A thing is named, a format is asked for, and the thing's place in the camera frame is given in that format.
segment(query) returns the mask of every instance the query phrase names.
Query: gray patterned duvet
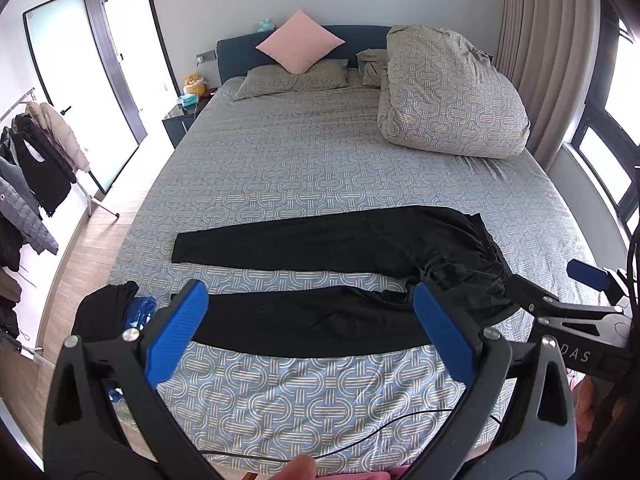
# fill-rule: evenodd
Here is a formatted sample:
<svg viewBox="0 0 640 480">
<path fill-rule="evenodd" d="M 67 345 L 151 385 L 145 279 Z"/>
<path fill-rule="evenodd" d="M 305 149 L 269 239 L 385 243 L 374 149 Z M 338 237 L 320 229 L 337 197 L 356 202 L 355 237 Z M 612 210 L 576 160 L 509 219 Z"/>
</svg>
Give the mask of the gray patterned duvet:
<svg viewBox="0 0 640 480">
<path fill-rule="evenodd" d="M 328 285 L 402 290 L 370 274 L 268 272 L 171 264 L 179 232 L 244 222 L 401 205 L 480 212 L 513 272 L 565 301 L 597 301 L 570 280 L 566 262 L 592 262 L 564 201 L 525 150 L 508 160 L 403 148 L 376 127 L 377 89 L 350 70 L 347 88 L 284 93 L 233 102 L 242 78 L 225 83 L 202 111 L 149 191 L 127 234 L 110 283 L 135 280 L 140 294 L 168 304 L 189 278 L 212 293 Z M 525 340 L 530 316 L 497 326 Z M 513 385 L 503 390 L 502 416 Z M 158 392 L 199 449 L 288 459 L 348 446 L 417 410 L 452 408 L 463 386 L 432 346 L 339 359 L 283 359 L 190 343 Z M 134 425 L 126 404 L 117 411 Z M 374 437 L 318 460 L 321 474 L 381 470 L 408 463 L 447 412 L 409 416 Z M 480 442 L 495 434 L 489 422 Z M 264 474 L 277 463 L 222 456 L 212 462 Z"/>
</svg>

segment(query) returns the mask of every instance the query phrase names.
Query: yellow stuffed toy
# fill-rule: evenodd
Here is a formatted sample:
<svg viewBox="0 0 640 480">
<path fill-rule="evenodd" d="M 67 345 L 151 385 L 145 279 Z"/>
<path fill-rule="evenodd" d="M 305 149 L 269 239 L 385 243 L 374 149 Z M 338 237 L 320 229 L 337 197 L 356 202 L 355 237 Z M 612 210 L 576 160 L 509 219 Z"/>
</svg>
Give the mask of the yellow stuffed toy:
<svg viewBox="0 0 640 480">
<path fill-rule="evenodd" d="M 184 88 L 182 89 L 182 91 L 185 94 L 194 94 L 198 97 L 202 97 L 207 92 L 204 83 L 204 79 L 201 78 L 197 73 L 191 74 L 184 78 Z"/>
</svg>

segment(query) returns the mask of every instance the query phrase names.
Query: blue gripper pad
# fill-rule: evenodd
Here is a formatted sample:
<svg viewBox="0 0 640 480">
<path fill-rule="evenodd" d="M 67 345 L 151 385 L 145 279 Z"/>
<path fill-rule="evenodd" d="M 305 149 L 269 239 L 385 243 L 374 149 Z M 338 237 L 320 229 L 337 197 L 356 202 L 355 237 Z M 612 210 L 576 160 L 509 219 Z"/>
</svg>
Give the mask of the blue gripper pad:
<svg viewBox="0 0 640 480">
<path fill-rule="evenodd" d="M 169 380 L 209 306 L 207 287 L 189 280 L 171 304 L 160 308 L 143 330 L 140 352 L 152 388 Z"/>
<path fill-rule="evenodd" d="M 566 273 L 572 280 L 601 292 L 607 290 L 610 285 L 609 275 L 604 270 L 585 264 L 580 260 L 570 260 L 566 264 Z"/>
<path fill-rule="evenodd" d="M 424 282 L 414 290 L 414 311 L 454 381 L 476 380 L 475 352 Z"/>
</svg>

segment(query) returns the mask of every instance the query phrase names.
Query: black nightstand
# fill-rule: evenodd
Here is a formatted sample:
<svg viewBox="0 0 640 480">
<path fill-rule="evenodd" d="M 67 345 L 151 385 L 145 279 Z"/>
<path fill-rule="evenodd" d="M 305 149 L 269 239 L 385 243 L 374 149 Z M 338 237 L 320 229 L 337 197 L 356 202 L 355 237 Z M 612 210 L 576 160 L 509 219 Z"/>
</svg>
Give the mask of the black nightstand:
<svg viewBox="0 0 640 480">
<path fill-rule="evenodd" d="M 204 109 L 211 97 L 211 95 L 204 95 L 196 104 L 187 107 L 177 104 L 162 119 L 164 129 L 174 148 L 178 147 L 182 138 L 191 128 L 193 121 L 196 120 L 196 117 Z"/>
</svg>

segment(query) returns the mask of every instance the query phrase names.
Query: pink fabric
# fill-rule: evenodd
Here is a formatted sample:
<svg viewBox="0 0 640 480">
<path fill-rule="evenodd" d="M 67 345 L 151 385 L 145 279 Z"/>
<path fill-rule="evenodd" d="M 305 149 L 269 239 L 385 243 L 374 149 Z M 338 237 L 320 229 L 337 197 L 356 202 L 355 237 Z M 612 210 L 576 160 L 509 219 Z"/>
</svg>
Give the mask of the pink fabric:
<svg viewBox="0 0 640 480">
<path fill-rule="evenodd" d="M 374 473 L 353 473 L 345 475 L 319 476 L 326 480 L 398 480 L 402 473 L 409 469 L 408 465 L 399 465 L 391 471 L 376 471 Z"/>
<path fill-rule="evenodd" d="M 292 74 L 303 74 L 343 43 L 299 10 L 256 48 Z"/>
</svg>

